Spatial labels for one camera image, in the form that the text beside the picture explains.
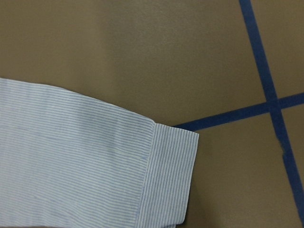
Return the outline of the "light blue striped shirt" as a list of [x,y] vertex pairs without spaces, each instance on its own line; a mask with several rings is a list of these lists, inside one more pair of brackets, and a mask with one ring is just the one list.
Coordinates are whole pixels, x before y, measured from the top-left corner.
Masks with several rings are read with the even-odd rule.
[[0,81],[0,225],[174,228],[199,135],[63,88]]

